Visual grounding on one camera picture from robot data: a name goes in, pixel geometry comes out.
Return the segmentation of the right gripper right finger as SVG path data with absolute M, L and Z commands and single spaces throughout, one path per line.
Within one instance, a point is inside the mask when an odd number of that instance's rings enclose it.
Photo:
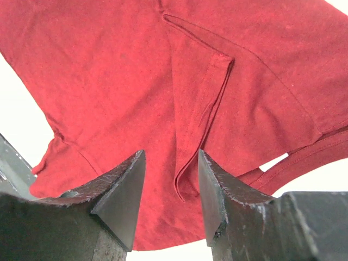
M 204 151 L 198 179 L 214 260 L 347 260 L 347 192 L 275 198 L 233 177 Z

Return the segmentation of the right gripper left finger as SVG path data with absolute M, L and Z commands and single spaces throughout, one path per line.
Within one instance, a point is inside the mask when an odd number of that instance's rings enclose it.
M 1 193 L 1 260 L 125 260 L 145 178 L 140 150 L 59 197 Z

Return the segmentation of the dark red t shirt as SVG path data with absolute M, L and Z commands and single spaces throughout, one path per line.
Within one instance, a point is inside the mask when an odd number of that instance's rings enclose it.
M 347 16 L 325 1 L 1 1 L 1 54 L 54 133 L 34 196 L 145 151 L 138 251 L 204 238 L 199 150 L 266 194 L 347 157 Z

